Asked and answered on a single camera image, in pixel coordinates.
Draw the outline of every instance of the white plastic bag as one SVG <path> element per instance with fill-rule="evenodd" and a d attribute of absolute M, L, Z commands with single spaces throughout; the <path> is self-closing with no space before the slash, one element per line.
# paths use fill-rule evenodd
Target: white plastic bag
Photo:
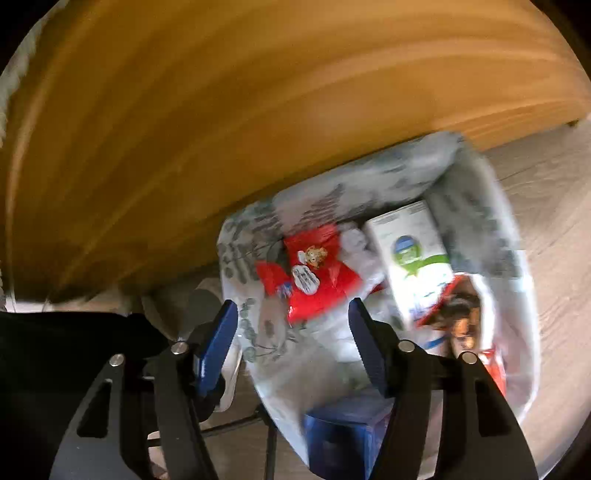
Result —
<path fill-rule="evenodd" d="M 287 327 L 284 304 L 265 298 L 254 265 L 277 261 L 285 235 L 369 219 L 419 197 L 433 214 L 452 268 L 482 275 L 496 298 L 494 342 L 505 361 L 507 400 L 519 421 L 535 397 L 540 340 L 534 290 L 509 204 L 486 160 L 460 135 L 426 135 L 255 202 L 222 226 L 222 286 L 239 307 L 244 358 L 271 417 L 306 463 L 303 414 L 368 379 L 361 362 L 339 362 L 341 353 L 334 353 L 352 352 L 348 338 L 335 337 L 327 349 L 325 339 Z M 426 446 L 421 476 L 432 473 L 430 453 L 436 449 Z"/>

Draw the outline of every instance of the food package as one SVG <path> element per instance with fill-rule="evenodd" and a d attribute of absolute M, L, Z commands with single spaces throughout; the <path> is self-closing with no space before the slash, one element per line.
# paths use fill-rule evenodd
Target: food package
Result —
<path fill-rule="evenodd" d="M 424 201 L 373 218 L 365 224 L 385 268 L 406 329 L 436 304 L 453 271 Z"/>
<path fill-rule="evenodd" d="M 286 237 L 291 276 L 277 264 L 257 263 L 267 294 L 289 298 L 291 324 L 318 316 L 361 286 L 361 277 L 339 259 L 340 237 L 333 223 Z"/>
<path fill-rule="evenodd" d="M 484 277 L 458 274 L 417 325 L 448 331 L 452 351 L 459 356 L 464 351 L 491 349 L 495 321 L 495 301 Z"/>
<path fill-rule="evenodd" d="M 478 358 L 485 366 L 486 370 L 495 381 L 496 386 L 506 396 L 507 394 L 507 376 L 505 373 L 505 365 L 503 363 L 503 357 L 501 352 L 495 347 L 484 350 L 478 354 Z"/>

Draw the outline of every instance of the black object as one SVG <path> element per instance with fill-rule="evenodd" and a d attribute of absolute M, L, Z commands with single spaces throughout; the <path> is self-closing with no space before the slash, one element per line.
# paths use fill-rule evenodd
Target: black object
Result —
<path fill-rule="evenodd" d="M 431 391 L 443 390 L 443 424 L 433 479 L 534 480 L 535 463 L 505 398 L 478 357 L 429 355 L 374 322 L 363 302 L 349 325 L 371 383 L 396 403 L 371 480 L 415 480 L 423 457 Z"/>
<path fill-rule="evenodd" d="M 0 312 L 0 476 L 47 480 L 105 361 L 120 352 L 140 360 L 167 345 L 140 314 Z"/>
<path fill-rule="evenodd" d="M 147 361 L 111 357 L 72 418 L 50 479 L 153 478 L 147 437 L 156 430 L 171 480 L 217 479 L 199 422 L 223 395 L 220 372 L 237 326 L 228 300 L 198 343 L 191 335 Z"/>

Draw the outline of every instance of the wooden floor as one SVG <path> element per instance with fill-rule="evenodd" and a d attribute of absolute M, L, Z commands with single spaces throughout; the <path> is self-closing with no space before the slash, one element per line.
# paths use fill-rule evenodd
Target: wooden floor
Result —
<path fill-rule="evenodd" d="M 591 122 L 527 137 L 487 153 L 512 203 L 538 295 L 542 378 L 524 431 L 538 468 L 549 468 L 591 408 Z M 252 413 L 241 373 L 232 407 L 209 424 Z M 221 479 L 262 479 L 266 428 L 207 439 Z M 316 478 L 279 439 L 278 480 Z"/>

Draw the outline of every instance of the red packet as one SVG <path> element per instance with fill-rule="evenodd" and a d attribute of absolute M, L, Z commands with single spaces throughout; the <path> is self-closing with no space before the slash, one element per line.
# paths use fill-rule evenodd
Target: red packet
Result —
<path fill-rule="evenodd" d="M 345 300 L 361 278 L 339 261 L 340 234 L 329 224 L 285 238 L 291 275 L 279 265 L 259 262 L 256 271 L 267 294 L 289 297 L 290 323 L 307 320 Z"/>

